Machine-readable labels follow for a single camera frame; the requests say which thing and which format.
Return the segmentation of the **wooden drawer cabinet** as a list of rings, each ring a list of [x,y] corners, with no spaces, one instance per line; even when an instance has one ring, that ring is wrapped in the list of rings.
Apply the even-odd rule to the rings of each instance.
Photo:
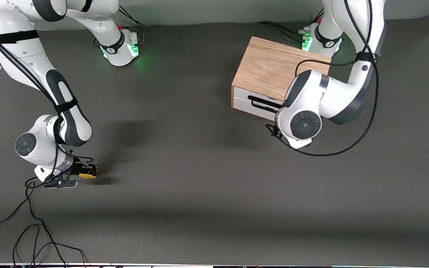
[[[253,36],[231,84],[284,102],[296,74],[313,69],[328,74],[331,59]]]

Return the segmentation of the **white-fronted drawer with black handle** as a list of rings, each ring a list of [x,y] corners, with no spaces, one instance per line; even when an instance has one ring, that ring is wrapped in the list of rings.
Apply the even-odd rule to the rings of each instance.
[[[274,121],[276,112],[283,102],[239,87],[232,89],[233,109]]]

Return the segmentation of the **grey table cover sheet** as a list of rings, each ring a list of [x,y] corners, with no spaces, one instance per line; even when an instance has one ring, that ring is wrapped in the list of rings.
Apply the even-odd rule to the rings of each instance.
[[[429,17],[386,28],[373,125],[325,158],[231,108],[250,38],[288,43],[269,25],[150,27],[122,68],[90,32],[40,32],[100,174],[38,188],[36,215],[91,262],[429,267]]]

